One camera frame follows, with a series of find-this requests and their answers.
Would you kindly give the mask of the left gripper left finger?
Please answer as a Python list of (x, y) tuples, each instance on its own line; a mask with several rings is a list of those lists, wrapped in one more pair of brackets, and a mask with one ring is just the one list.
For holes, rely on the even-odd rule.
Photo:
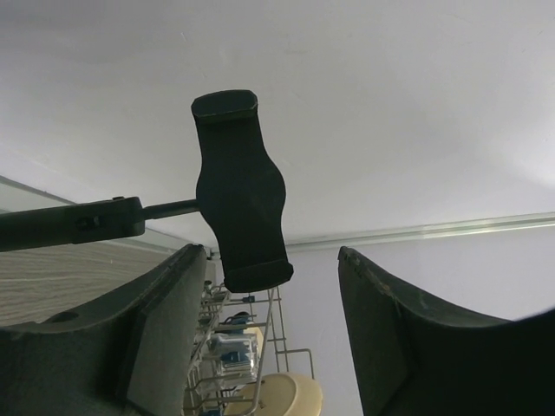
[(2, 414), (181, 414), (205, 272), (189, 244), (90, 302), (2, 328)]

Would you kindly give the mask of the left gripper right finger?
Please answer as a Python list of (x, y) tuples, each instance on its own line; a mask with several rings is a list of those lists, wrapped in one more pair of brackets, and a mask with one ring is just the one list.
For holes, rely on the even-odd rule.
[(338, 278), (364, 414), (553, 414), (552, 311), (518, 321), (483, 315), (348, 247)]

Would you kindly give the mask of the black phone stand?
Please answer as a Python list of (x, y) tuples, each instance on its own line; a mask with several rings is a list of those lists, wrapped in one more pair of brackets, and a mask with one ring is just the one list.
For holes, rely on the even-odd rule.
[(217, 239), (229, 291), (252, 293), (289, 282), (285, 183), (264, 147), (258, 97), (247, 89), (219, 91), (196, 98), (191, 110), (201, 153), (194, 199), (143, 206), (137, 197), (117, 197), (6, 213), (1, 250), (138, 237), (148, 220), (199, 212)]

